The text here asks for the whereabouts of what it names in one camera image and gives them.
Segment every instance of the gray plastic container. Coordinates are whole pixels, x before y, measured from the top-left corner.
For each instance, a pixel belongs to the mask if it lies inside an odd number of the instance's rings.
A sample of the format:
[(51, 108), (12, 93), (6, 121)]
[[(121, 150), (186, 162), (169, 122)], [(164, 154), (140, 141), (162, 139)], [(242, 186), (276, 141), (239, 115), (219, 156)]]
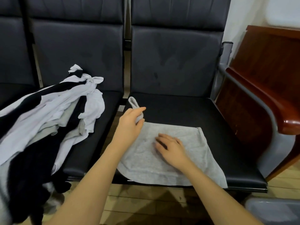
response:
[(245, 208), (265, 225), (300, 225), (300, 200), (250, 198)]

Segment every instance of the reddish-brown wood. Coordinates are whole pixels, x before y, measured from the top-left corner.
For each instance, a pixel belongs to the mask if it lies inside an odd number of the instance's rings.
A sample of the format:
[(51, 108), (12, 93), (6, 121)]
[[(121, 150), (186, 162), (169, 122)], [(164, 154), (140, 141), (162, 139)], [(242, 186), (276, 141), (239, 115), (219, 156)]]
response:
[(286, 135), (300, 134), (300, 113), (290, 102), (249, 76), (243, 76), (242, 73), (237, 72), (232, 67), (227, 68), (226, 71), (272, 110), (279, 133)]
[[(300, 31), (248, 27), (230, 66), (243, 77), (279, 94), (300, 110)], [(245, 145), (243, 149), (254, 161), (265, 151), (272, 136), (270, 118), (265, 110), (226, 79), (216, 101), (222, 115)], [(272, 175), (300, 155), (300, 136), (292, 152)]]

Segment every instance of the black leather seat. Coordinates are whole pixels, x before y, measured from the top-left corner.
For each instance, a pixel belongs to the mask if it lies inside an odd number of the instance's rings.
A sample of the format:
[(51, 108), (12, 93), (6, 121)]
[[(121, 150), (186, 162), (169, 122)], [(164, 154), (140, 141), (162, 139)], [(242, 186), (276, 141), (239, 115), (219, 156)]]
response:
[[(266, 181), (209, 98), (230, 0), (132, 0), (131, 92), (147, 122), (201, 127), (228, 189)], [(119, 172), (114, 183), (133, 184)]]
[(18, 0), (0, 0), (0, 109), (37, 89)]
[(28, 0), (44, 86), (57, 84), (78, 64), (97, 86), (105, 111), (94, 133), (71, 149), (62, 166), (69, 180), (83, 178), (100, 151), (123, 96), (124, 0)]

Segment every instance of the chair backrest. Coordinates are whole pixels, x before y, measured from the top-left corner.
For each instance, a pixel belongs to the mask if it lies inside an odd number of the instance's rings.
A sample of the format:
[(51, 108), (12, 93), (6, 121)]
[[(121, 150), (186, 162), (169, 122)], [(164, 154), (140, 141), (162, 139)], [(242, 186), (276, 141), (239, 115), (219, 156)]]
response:
[(35, 80), (18, 0), (0, 0), (0, 83), (35, 85)]
[(28, 0), (45, 86), (74, 64), (104, 77), (100, 90), (123, 92), (124, 0)]
[(131, 92), (209, 97), (231, 0), (132, 0)]

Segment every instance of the floor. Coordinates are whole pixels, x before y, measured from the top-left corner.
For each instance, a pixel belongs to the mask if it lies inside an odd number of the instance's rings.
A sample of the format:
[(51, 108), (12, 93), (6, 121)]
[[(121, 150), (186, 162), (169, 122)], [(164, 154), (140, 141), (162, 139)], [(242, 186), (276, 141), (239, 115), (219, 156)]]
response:
[[(103, 148), (111, 142), (121, 115), (121, 112), (117, 113)], [(65, 197), (70, 195), (77, 184), (77, 182), (72, 183)], [(268, 185), (268, 193), (253, 195), (300, 199), (300, 161), (273, 178)], [(51, 216), (44, 215), (43, 221), (48, 221)], [(194, 190), (112, 184), (100, 224), (192, 225), (200, 219), (207, 218), (207, 212)], [(22, 224), (31, 223), (28, 219)]]

